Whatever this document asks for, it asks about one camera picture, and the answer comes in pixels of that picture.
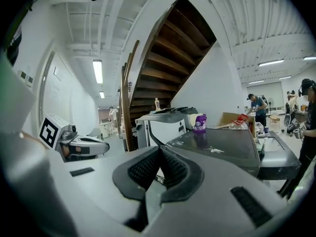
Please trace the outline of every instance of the wooden handrail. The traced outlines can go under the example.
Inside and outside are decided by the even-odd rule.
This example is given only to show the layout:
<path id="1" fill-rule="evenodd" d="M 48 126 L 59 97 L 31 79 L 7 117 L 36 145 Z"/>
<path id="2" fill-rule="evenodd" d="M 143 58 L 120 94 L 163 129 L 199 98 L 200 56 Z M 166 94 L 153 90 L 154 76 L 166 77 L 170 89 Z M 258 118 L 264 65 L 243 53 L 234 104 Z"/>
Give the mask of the wooden handrail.
<path id="1" fill-rule="evenodd" d="M 132 124 L 131 124 L 130 112 L 129 112 L 129 98 L 128 98 L 127 83 L 128 83 L 129 71 L 133 63 L 133 59 L 134 59 L 138 44 L 139 44 L 139 40 L 137 40 L 136 43 L 134 44 L 133 51 L 129 54 L 127 63 L 125 63 L 125 65 L 122 67 L 121 83 L 120 83 L 119 109 L 118 109 L 119 121 L 118 122 L 120 125 L 121 114 L 123 113 L 123 122 L 124 122 L 124 129 L 125 129 L 125 135 L 126 135 L 126 145 L 127 145 L 127 150 L 129 152 L 134 150 L 134 146 L 133 146 Z"/>
<path id="2" fill-rule="evenodd" d="M 125 71 L 125 80 L 124 80 L 125 85 L 127 85 L 127 83 L 128 83 L 129 71 L 130 71 L 130 68 L 132 66 L 134 55 L 135 55 L 138 44 L 139 44 L 139 40 L 137 40 L 135 42 L 134 47 L 133 47 L 133 51 L 132 51 L 132 53 L 129 54 L 130 56 L 128 57 L 129 62 L 127 63 L 127 67 L 126 67 L 126 71 Z"/>

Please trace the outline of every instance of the cardboard box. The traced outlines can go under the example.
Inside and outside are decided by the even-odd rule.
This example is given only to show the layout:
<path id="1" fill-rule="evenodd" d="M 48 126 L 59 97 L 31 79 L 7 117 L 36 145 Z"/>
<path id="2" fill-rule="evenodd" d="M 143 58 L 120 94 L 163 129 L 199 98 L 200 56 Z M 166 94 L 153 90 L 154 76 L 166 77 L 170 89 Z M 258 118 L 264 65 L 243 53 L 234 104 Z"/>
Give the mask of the cardboard box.
<path id="1" fill-rule="evenodd" d="M 232 120 L 237 120 L 237 118 L 241 114 L 237 113 L 223 113 L 221 118 L 219 119 L 217 123 L 217 127 L 223 126 L 223 125 L 228 125 L 232 123 Z M 256 137 L 256 132 L 255 132 L 255 117 L 253 116 L 248 116 L 248 118 L 245 120 L 245 122 L 252 124 L 252 130 L 250 131 L 252 133 L 252 136 L 255 138 Z"/>

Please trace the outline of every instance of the stair step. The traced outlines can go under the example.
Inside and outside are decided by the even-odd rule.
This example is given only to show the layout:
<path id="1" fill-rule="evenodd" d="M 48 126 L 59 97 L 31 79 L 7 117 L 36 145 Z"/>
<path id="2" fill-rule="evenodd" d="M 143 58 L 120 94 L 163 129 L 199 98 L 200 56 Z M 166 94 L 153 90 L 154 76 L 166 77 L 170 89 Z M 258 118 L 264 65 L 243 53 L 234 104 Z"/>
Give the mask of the stair step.
<path id="1" fill-rule="evenodd" d="M 181 78 L 170 75 L 166 72 L 163 72 L 163 71 L 160 71 L 157 69 L 143 68 L 141 73 L 142 73 L 142 75 L 145 75 L 145 76 L 164 79 L 164 80 L 172 81 L 172 82 L 179 83 L 179 84 L 181 84 L 183 82 L 183 80 Z"/>
<path id="2" fill-rule="evenodd" d="M 172 98 L 172 94 L 159 91 L 136 91 L 135 98 Z"/>
<path id="3" fill-rule="evenodd" d="M 170 21 L 166 20 L 165 25 L 177 33 L 182 39 L 187 43 L 188 48 L 194 52 L 197 56 L 202 56 L 202 52 L 197 44 L 194 43 L 192 39 L 189 38 L 180 28 L 172 24 Z"/>
<path id="4" fill-rule="evenodd" d="M 175 5 L 175 9 L 179 10 L 187 19 L 189 19 L 209 43 L 215 42 L 216 37 L 209 25 L 188 0 L 178 0 Z"/>
<path id="5" fill-rule="evenodd" d="M 156 53 L 149 53 L 148 55 L 148 59 L 151 60 L 151 61 L 154 61 L 154 62 L 157 62 L 157 63 L 160 63 L 162 65 L 165 65 L 167 67 L 169 67 L 170 69 L 178 72 L 178 73 L 181 73 L 183 75 L 188 75 L 189 74 L 189 71 L 183 67 L 182 65 L 174 62 L 174 61 L 171 61 L 159 54 L 156 54 Z"/>
<path id="6" fill-rule="evenodd" d="M 173 9 L 168 19 L 175 25 L 180 26 L 181 30 L 192 39 L 199 47 L 208 47 L 209 43 L 196 28 L 196 26 L 179 10 Z"/>
<path id="7" fill-rule="evenodd" d="M 165 101 L 165 100 L 160 100 L 160 105 L 167 105 L 168 102 Z M 155 100 L 152 99 L 152 100 L 133 100 L 131 106 L 144 106 L 144 105 L 155 105 Z"/>
<path id="8" fill-rule="evenodd" d="M 142 80 L 137 84 L 138 88 L 157 89 L 166 91 L 178 91 L 178 87 L 174 85 L 165 84 L 162 82 L 145 81 Z"/>
<path id="9" fill-rule="evenodd" d="M 139 107 L 131 107 L 130 113 L 141 113 L 141 112 L 150 112 L 153 111 L 152 106 L 139 106 Z"/>
<path id="10" fill-rule="evenodd" d="M 167 49 L 167 51 L 176 55 L 181 60 L 183 60 L 185 63 L 188 63 L 192 66 L 195 65 L 194 59 L 192 59 L 192 57 L 190 55 L 188 55 L 185 51 L 182 51 L 180 48 L 178 48 L 174 44 L 165 40 L 163 37 L 157 36 L 157 38 L 155 39 L 155 43 L 156 43 L 156 45 Z"/>

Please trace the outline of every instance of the printer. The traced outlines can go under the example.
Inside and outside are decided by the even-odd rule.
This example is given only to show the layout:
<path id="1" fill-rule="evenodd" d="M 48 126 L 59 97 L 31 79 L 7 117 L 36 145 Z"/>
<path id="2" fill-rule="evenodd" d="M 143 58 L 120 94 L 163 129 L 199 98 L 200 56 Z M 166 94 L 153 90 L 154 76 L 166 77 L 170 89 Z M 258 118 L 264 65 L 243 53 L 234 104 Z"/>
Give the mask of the printer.
<path id="1" fill-rule="evenodd" d="M 173 109 L 140 117 L 136 120 L 138 148 L 165 144 L 185 134 L 185 117 L 185 114 Z"/>

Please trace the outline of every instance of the counter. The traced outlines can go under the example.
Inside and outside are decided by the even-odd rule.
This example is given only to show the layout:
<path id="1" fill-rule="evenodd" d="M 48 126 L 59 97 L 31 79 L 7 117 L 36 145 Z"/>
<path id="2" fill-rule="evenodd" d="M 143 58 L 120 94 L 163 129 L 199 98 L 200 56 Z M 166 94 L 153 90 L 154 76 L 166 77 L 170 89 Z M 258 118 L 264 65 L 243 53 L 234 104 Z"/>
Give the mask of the counter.
<path id="1" fill-rule="evenodd" d="M 307 118 L 307 112 L 305 111 L 296 111 L 295 118 L 299 123 L 305 122 Z"/>
<path id="2" fill-rule="evenodd" d="M 189 131 L 167 145 L 227 160 L 260 180 L 296 177 L 301 163 L 276 133 L 270 132 L 260 156 L 250 136 L 248 130 L 207 129 L 202 134 Z"/>

